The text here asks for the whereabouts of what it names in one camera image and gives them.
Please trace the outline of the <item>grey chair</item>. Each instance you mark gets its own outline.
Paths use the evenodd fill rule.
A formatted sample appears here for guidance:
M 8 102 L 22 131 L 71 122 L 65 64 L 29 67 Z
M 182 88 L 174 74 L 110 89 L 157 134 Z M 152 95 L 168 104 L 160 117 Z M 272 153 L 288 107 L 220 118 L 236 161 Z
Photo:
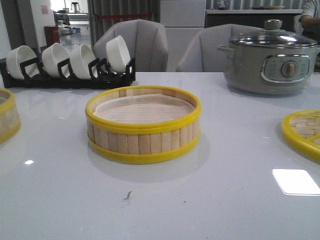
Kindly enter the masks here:
M 117 36 L 123 37 L 130 56 L 135 58 L 137 72 L 166 71 L 168 41 L 162 24 L 144 19 L 118 22 L 95 43 L 95 56 L 99 59 L 106 58 L 106 43 Z
M 226 54 L 219 51 L 218 46 L 228 45 L 231 37 L 256 30 L 260 28 L 240 24 L 223 24 L 204 28 L 188 43 L 176 71 L 223 72 Z

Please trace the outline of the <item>person in background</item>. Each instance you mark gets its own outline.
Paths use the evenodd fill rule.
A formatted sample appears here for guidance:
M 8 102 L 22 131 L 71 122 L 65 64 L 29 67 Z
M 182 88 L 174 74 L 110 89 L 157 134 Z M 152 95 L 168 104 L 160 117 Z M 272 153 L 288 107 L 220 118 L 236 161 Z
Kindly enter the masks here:
M 306 0 L 299 19 L 302 34 L 320 43 L 320 1 Z

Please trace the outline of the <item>left grey chair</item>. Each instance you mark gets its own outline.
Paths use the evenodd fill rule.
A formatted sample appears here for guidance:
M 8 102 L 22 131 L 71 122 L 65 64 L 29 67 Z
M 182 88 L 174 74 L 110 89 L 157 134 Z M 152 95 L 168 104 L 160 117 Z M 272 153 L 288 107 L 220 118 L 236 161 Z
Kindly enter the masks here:
M 106 58 L 106 43 L 117 36 L 123 37 L 130 56 L 135 58 L 137 72 L 166 71 L 168 41 L 162 24 L 144 19 L 118 22 L 95 43 L 95 56 L 99 59 Z

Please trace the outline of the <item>grey electric cooking pot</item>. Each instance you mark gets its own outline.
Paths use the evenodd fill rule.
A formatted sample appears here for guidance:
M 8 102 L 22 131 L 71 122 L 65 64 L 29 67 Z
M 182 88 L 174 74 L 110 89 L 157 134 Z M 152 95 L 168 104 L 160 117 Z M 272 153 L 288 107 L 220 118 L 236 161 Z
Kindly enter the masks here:
M 319 46 L 270 47 L 229 43 L 219 45 L 226 55 L 224 78 L 233 87 L 267 95 L 304 90 L 311 81 Z

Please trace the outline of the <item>right grey chair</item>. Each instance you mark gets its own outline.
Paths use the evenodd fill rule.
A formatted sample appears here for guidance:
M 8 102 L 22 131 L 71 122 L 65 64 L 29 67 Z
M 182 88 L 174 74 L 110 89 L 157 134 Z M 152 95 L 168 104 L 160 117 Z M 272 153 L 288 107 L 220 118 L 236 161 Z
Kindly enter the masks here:
M 218 46 L 228 45 L 231 37 L 256 30 L 260 28 L 240 24 L 223 24 L 204 28 L 188 43 L 176 71 L 223 72 L 226 54 L 219 51 Z

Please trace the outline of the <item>bamboo steamer basket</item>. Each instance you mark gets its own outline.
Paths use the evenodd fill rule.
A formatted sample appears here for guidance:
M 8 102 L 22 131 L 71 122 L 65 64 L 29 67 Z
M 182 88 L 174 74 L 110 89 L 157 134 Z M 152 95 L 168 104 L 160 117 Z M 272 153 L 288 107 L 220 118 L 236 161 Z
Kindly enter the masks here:
M 0 89 L 0 142 L 14 136 L 21 127 L 15 95 L 6 88 Z
M 96 107 L 106 101 L 147 94 L 176 97 L 195 109 L 175 120 L 148 124 L 118 123 L 94 115 Z M 150 164 L 177 158 L 198 143 L 201 133 L 199 98 L 176 87 L 136 85 L 107 90 L 87 102 L 85 114 L 91 147 L 104 157 L 124 163 Z

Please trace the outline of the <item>bamboo steamer lid yellow rim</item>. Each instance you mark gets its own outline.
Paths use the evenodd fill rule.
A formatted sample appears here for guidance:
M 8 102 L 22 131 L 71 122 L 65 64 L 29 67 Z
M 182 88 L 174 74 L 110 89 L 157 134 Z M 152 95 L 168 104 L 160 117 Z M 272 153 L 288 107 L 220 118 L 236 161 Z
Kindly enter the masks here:
M 288 114 L 281 122 L 281 135 L 298 152 L 320 161 L 320 111 L 301 110 Z

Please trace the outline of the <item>white bowl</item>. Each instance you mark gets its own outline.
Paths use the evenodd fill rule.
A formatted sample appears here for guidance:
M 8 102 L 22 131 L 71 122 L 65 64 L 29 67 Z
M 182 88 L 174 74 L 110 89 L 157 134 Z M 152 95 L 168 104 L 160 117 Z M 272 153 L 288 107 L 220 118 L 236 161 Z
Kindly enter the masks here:
M 53 78 L 60 78 L 58 63 L 69 58 L 69 53 L 60 43 L 54 43 L 42 52 L 44 70 Z
M 125 73 L 131 57 L 124 38 L 121 35 L 116 36 L 106 43 L 105 49 L 111 70 L 116 73 Z
M 6 57 L 6 68 L 8 73 L 17 80 L 24 80 L 24 76 L 20 67 L 22 62 L 34 59 L 35 52 L 26 45 L 21 45 L 11 50 Z
M 69 54 L 70 65 L 75 76 L 82 80 L 91 79 L 89 63 L 96 60 L 96 56 L 87 44 L 81 44 Z

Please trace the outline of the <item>red cylinder bin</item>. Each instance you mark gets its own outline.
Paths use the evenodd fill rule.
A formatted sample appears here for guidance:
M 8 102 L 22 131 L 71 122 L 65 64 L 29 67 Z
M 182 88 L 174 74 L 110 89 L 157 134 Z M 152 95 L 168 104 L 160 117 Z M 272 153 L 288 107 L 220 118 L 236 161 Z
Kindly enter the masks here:
M 46 46 L 50 47 L 55 43 L 60 43 L 59 28 L 56 25 L 44 26 Z

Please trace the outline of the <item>dark counter with white top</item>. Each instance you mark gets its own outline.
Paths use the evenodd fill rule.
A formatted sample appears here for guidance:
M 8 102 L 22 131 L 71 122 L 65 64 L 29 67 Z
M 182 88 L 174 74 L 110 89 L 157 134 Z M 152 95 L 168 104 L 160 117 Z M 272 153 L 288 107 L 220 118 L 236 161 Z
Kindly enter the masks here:
M 206 10 L 204 26 L 209 28 L 238 24 L 262 28 L 265 20 L 278 19 L 282 21 L 285 30 L 291 31 L 294 27 L 294 17 L 301 12 L 301 9 Z

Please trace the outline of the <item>glass pot lid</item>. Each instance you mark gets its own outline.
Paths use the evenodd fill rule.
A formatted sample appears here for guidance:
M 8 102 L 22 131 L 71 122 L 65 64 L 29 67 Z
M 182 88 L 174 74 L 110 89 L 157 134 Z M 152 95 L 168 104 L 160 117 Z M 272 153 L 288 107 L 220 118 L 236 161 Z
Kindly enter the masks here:
M 241 33 L 231 37 L 229 42 L 235 45 L 276 48 L 311 48 L 318 45 L 317 41 L 311 38 L 281 27 L 281 20 L 267 19 L 264 21 L 264 29 Z

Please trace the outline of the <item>white steamer liner paper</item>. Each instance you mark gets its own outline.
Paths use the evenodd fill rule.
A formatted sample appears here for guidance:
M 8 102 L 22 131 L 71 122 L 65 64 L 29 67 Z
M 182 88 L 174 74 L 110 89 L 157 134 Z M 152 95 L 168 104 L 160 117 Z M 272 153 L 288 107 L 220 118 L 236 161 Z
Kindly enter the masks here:
M 155 124 L 176 120 L 195 107 L 186 100 L 160 93 L 125 96 L 99 104 L 93 114 L 123 124 Z

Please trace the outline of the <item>black dish rack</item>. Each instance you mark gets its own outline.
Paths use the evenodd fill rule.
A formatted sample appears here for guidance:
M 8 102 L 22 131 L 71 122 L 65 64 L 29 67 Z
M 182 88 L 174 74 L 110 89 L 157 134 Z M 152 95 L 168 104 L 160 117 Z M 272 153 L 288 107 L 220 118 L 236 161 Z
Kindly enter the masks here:
M 57 64 L 59 77 L 51 77 L 44 70 L 44 64 L 39 57 L 23 61 L 22 79 L 13 78 L 7 70 L 6 59 L 0 60 L 0 72 L 5 88 L 55 88 L 55 89 L 115 89 L 128 87 L 136 80 L 136 61 L 131 58 L 124 73 L 114 73 L 106 58 L 88 63 L 89 79 L 80 79 L 73 72 L 70 60 Z

